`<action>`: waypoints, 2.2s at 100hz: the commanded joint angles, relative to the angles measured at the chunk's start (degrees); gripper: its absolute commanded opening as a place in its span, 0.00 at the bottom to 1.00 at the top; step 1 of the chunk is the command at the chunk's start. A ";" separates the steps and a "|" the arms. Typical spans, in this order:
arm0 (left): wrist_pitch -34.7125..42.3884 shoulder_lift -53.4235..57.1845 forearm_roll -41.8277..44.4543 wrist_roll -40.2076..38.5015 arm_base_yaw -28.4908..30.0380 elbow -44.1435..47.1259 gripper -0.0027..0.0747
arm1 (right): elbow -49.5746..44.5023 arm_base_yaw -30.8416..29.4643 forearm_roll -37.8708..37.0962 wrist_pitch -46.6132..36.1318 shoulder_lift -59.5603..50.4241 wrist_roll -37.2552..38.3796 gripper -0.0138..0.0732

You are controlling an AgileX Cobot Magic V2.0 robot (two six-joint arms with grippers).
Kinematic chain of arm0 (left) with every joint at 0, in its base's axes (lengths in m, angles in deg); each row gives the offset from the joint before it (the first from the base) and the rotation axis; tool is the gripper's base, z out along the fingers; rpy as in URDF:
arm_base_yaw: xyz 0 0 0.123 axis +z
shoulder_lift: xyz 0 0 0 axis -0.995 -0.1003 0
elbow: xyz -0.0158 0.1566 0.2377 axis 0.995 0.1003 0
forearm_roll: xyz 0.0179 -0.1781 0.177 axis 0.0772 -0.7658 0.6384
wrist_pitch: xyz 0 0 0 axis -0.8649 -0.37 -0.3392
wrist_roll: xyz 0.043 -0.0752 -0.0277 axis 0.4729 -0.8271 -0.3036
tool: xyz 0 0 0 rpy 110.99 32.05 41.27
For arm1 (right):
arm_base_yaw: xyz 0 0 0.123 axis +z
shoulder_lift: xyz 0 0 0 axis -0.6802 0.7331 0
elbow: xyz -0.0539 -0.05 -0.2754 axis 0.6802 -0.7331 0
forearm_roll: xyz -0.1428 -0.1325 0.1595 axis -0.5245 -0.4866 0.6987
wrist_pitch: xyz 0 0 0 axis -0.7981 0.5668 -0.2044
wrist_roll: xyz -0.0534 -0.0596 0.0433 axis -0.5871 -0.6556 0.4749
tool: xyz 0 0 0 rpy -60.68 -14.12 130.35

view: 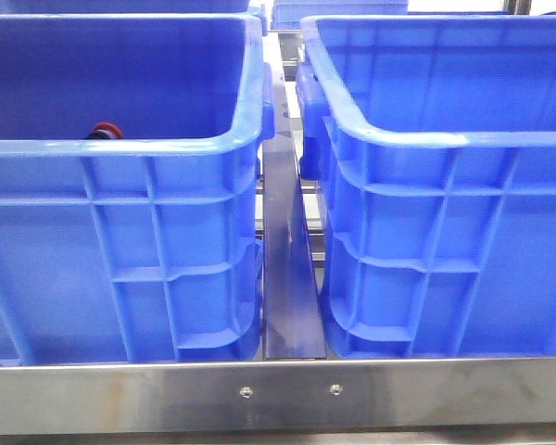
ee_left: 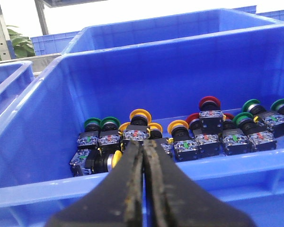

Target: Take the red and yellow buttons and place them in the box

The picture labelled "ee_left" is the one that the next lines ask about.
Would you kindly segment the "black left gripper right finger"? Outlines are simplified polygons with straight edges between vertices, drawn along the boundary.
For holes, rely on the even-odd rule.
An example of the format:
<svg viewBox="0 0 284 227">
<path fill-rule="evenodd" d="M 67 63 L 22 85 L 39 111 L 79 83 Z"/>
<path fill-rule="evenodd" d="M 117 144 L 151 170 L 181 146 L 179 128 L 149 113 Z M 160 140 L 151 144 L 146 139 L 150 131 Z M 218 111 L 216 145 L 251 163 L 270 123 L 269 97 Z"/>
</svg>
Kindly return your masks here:
<svg viewBox="0 0 284 227">
<path fill-rule="evenodd" d="M 154 140 L 143 145 L 146 192 L 154 227 L 254 227 L 246 213 L 191 180 Z"/>
</svg>

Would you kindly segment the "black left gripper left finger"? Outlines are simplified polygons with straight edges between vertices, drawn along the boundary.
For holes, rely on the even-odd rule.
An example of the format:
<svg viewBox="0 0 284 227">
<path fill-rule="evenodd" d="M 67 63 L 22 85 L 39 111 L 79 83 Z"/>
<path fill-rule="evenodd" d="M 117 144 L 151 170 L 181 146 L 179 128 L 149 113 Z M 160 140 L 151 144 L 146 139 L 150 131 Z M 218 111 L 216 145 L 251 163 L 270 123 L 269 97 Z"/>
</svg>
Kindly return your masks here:
<svg viewBox="0 0 284 227">
<path fill-rule="evenodd" d="M 90 193 L 54 214 L 47 227 L 141 227 L 142 148 L 130 142 L 113 170 Z"/>
</svg>

